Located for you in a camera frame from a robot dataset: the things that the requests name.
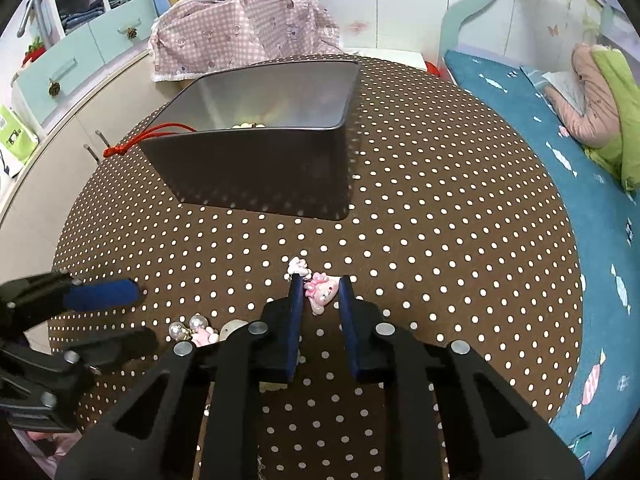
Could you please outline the pink bunny hair clip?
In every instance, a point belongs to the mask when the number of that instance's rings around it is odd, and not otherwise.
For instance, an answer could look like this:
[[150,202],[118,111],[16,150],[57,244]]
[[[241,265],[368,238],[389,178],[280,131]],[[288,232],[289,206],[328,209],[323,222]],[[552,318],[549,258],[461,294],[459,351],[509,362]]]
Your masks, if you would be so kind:
[[340,279],[326,273],[314,272],[312,278],[304,285],[305,296],[313,315],[322,315],[338,293]]

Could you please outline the red cord knot charm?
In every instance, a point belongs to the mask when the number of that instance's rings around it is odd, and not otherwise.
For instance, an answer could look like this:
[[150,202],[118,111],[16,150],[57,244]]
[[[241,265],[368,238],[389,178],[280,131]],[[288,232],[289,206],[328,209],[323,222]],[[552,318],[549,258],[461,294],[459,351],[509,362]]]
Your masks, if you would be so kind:
[[114,146],[108,146],[102,153],[104,158],[110,158],[115,155],[126,155],[132,148],[145,140],[160,138],[161,136],[172,136],[173,134],[183,132],[195,132],[195,129],[181,122],[163,122],[149,128],[144,129],[140,133],[133,136],[126,142]]

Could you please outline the pearl earrings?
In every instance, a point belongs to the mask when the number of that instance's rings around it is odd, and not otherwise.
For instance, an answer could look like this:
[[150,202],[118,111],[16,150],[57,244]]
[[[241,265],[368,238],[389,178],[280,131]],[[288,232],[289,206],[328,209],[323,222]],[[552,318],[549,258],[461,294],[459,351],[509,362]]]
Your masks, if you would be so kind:
[[171,322],[168,337],[175,342],[192,342],[198,348],[216,344],[220,338],[219,333],[209,325],[208,319],[199,313],[192,315],[186,324]]

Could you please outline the white low cabinet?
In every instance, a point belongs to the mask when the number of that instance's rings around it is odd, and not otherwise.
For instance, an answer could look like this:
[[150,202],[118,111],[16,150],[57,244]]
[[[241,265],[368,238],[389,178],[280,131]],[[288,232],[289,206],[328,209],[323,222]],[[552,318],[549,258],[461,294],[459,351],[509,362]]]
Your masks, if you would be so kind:
[[152,58],[140,53],[98,81],[52,127],[17,181],[1,196],[1,279],[51,269],[67,215],[116,144],[179,88],[152,81]]

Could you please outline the brown polka dot tablecloth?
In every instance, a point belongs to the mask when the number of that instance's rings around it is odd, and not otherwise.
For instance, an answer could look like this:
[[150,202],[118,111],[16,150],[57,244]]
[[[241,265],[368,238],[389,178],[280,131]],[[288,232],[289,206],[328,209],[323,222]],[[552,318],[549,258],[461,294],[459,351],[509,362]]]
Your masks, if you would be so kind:
[[544,419],[559,411],[582,342],[575,237],[529,145],[478,99],[423,70],[363,60],[361,145],[341,221],[180,203],[134,148],[99,166],[54,262],[86,280],[128,275],[137,307],[63,314],[53,349],[192,315],[215,330],[257,318],[303,280],[294,382],[264,395],[269,479],[383,471],[379,386],[358,386],[338,324],[341,276],[386,322],[429,344],[468,342]]

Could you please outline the grey metal tin box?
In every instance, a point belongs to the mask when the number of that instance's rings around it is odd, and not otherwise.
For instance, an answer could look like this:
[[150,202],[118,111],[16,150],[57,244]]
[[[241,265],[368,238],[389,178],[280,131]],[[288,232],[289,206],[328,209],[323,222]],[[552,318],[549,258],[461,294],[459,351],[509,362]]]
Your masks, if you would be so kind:
[[137,145],[180,202],[342,220],[360,145],[363,66],[313,58],[198,78],[154,122],[195,129]]

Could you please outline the green paper bag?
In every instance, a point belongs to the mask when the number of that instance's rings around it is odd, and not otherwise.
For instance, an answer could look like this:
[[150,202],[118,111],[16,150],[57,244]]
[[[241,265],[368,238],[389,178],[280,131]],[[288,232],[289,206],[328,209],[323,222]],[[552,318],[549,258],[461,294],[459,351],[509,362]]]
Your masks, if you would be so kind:
[[1,107],[0,120],[1,170],[10,178],[14,178],[38,148],[39,139],[4,105]]

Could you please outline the teal drawer cabinet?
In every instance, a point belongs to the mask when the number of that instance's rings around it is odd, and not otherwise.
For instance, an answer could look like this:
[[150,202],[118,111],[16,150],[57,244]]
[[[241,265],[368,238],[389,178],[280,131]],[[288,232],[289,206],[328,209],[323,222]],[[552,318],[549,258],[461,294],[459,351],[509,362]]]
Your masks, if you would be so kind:
[[17,77],[14,87],[35,122],[44,122],[85,81],[146,44],[156,19],[152,0],[131,0],[75,29]]

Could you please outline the red stool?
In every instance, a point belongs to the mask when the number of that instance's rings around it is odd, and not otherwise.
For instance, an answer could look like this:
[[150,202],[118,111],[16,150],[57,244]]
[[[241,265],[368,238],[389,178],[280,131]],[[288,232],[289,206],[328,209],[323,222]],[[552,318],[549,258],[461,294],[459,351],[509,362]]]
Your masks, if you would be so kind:
[[436,65],[428,61],[425,61],[424,64],[425,64],[427,73],[440,78],[440,71]]

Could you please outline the white flat box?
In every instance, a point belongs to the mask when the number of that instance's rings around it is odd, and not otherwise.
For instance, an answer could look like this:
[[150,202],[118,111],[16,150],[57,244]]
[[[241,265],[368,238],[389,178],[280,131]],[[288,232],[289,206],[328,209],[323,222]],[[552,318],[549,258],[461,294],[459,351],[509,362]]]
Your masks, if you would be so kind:
[[344,48],[343,51],[347,54],[365,56],[366,58],[377,58],[378,60],[385,60],[411,66],[418,70],[427,70],[424,58],[419,52],[362,47]]

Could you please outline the pink checked cloth cover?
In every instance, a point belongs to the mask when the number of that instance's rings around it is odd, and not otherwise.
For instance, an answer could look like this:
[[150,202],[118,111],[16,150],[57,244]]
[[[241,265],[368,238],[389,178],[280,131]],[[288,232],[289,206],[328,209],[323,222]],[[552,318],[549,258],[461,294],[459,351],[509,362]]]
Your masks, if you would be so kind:
[[149,50],[155,82],[342,52],[321,0],[180,0],[153,23]]

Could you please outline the teal bed mattress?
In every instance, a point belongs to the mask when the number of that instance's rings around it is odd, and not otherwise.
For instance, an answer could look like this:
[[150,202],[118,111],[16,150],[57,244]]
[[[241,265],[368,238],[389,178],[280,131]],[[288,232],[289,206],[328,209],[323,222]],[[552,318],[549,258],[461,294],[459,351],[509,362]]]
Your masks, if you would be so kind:
[[542,160],[572,224],[582,288],[582,346],[552,422],[589,479],[633,479],[639,462],[639,197],[624,192],[535,87],[536,70],[448,51],[454,82],[490,106]]

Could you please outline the silver curved railing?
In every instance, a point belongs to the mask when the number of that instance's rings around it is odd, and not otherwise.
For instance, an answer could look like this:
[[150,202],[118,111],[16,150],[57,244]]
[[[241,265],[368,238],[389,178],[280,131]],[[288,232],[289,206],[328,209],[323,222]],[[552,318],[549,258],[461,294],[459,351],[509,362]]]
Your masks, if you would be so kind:
[[49,41],[46,24],[44,24],[43,13],[41,9],[41,0],[27,0],[24,6],[20,24],[16,32],[17,38],[22,38],[26,32],[29,20],[33,18],[36,23],[37,34],[46,44]]

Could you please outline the white pillow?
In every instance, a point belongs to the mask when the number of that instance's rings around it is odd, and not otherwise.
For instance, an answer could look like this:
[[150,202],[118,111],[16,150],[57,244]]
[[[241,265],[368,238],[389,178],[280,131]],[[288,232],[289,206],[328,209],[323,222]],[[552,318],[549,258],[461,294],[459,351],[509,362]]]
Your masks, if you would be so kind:
[[545,72],[542,78],[555,88],[563,99],[582,116],[586,111],[586,96],[582,81],[574,72]]

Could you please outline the pink and green quilt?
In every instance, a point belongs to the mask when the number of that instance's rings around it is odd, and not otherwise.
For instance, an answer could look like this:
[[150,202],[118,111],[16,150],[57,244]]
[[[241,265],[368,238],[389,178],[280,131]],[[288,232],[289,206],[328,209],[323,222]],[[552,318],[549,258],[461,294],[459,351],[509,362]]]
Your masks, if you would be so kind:
[[569,72],[584,85],[582,116],[547,81],[544,87],[544,96],[561,122],[560,135],[578,142],[585,155],[612,174],[626,192],[637,192],[639,85],[625,55],[602,44],[576,44]]

